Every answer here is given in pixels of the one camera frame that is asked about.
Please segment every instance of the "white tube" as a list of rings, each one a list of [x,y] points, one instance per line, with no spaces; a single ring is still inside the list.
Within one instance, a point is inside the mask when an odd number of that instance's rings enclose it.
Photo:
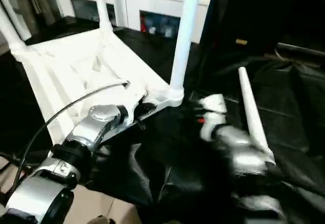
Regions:
[[[273,152],[268,146],[268,142],[265,137],[263,125],[259,117],[258,109],[254,99],[253,91],[250,86],[249,78],[244,67],[238,69],[240,86],[242,89],[245,113],[247,118],[249,134],[254,144],[264,151],[274,161]]]
[[[183,93],[183,82],[199,0],[184,0],[170,87]]]
[[[97,2],[98,15],[100,18],[100,28],[103,29],[109,28],[110,30],[112,30],[113,27],[108,17],[105,0],[97,0],[96,2]]]
[[[4,5],[4,7],[7,9],[8,15],[10,16],[10,19],[12,20],[13,24],[15,25],[17,32],[19,33],[21,38],[23,40],[29,39],[30,32],[28,31],[28,29],[24,29],[23,26],[21,25],[21,23],[19,22],[17,15],[16,15],[14,9],[12,8],[9,0],[1,0],[1,1],[2,1],[2,4]]]
[[[1,5],[0,5],[0,31],[5,36],[5,39],[7,40],[9,44],[9,48],[11,50],[25,47],[25,44],[22,42],[22,40],[16,33],[15,28],[12,26],[6,12],[3,10]]]

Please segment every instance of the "red object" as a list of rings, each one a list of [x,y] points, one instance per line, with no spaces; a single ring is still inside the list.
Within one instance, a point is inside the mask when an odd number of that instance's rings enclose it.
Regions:
[[[141,32],[145,33],[145,32],[147,31],[147,27],[146,27],[146,25],[144,24],[144,17],[141,16],[141,17],[140,17],[140,20],[141,20],[141,26],[140,26]]]

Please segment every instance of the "cable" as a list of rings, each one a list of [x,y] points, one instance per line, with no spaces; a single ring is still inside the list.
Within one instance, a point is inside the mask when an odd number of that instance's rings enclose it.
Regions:
[[[29,141],[27,147],[26,147],[26,150],[25,150],[25,153],[24,153],[24,156],[21,158],[21,162],[20,162],[20,165],[19,165],[19,168],[17,170],[17,173],[16,173],[16,176],[15,176],[15,180],[14,180],[14,183],[12,185],[12,193],[16,190],[17,186],[18,186],[18,182],[19,182],[19,177],[20,177],[20,174],[22,172],[22,169],[24,167],[24,164],[25,164],[25,161],[26,161],[26,158],[27,158],[27,155],[30,151],[30,148],[31,146],[33,145],[33,142],[35,141],[36,137],[41,133],[41,131],[43,131],[43,129],[45,129],[54,119],[56,119],[62,112],[64,112],[65,110],[67,110],[68,108],[70,108],[71,106],[75,105],[76,103],[96,94],[96,93],[99,93],[103,90],[106,90],[108,88],[112,88],[112,87],[116,87],[116,86],[121,86],[123,85],[124,87],[126,87],[127,85],[129,85],[129,82],[124,82],[124,83],[117,83],[117,84],[112,84],[112,85],[107,85],[107,86],[104,86],[102,88],[99,88],[99,89],[96,89],[94,90],[93,92],[90,92],[86,95],[84,95],[83,97],[71,102],[70,104],[68,104],[67,106],[63,107],[61,110],[59,110],[57,113],[55,113],[45,124],[43,124],[40,129],[34,134],[34,136],[32,137],[32,139]]]

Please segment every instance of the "white chair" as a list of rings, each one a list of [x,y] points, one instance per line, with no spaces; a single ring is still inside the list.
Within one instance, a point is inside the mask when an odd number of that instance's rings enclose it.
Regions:
[[[168,106],[179,106],[184,97],[183,81],[197,4],[198,0],[184,1],[170,84],[113,33],[104,0],[97,0],[99,29],[30,46],[19,39],[0,7],[0,30],[11,53],[22,62],[45,120],[99,87],[120,81],[131,83],[128,88],[102,91],[58,116],[48,126],[53,144],[61,143],[92,105],[124,105],[128,110],[128,119],[107,133],[104,140],[133,125],[134,108],[146,94],[145,101],[157,105],[150,115]]]

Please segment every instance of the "silver metal joint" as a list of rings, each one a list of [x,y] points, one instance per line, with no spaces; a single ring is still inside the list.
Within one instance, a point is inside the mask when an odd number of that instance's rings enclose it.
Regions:
[[[121,112],[117,106],[93,106],[88,115],[71,131],[67,140],[76,140],[94,152],[102,142],[104,135],[117,127],[120,121]]]

